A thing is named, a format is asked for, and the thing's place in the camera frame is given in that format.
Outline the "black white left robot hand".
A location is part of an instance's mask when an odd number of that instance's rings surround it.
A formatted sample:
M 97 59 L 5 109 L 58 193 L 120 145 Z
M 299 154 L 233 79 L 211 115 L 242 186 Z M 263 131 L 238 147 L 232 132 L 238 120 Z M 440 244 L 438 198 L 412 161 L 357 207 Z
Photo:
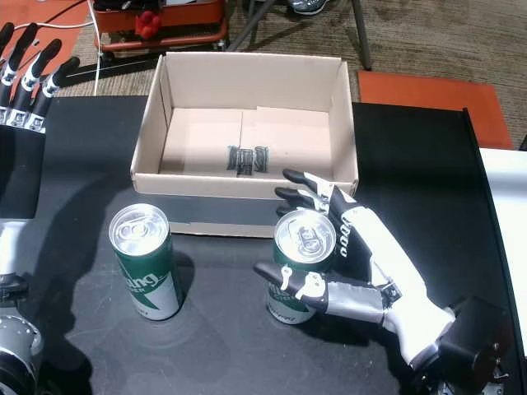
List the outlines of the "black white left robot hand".
M 62 41 L 53 39 L 17 79 L 39 28 L 34 22 L 25 28 L 1 69 L 1 278 L 16 274 L 18 238 L 35 217 L 49 107 L 80 63 L 73 56 L 41 81 L 42 72 L 62 48 Z

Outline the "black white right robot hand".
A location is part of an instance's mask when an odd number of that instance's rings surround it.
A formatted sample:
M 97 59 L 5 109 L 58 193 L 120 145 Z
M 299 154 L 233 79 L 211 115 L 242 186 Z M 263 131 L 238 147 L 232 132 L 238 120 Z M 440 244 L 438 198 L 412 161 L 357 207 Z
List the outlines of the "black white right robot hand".
M 305 306 L 393 332 L 412 369 L 434 360 L 455 316 L 428 298 L 420 273 L 381 219 L 335 183 L 308 172 L 282 173 L 306 188 L 275 189 L 286 205 L 277 210 L 274 260 L 254 270 Z

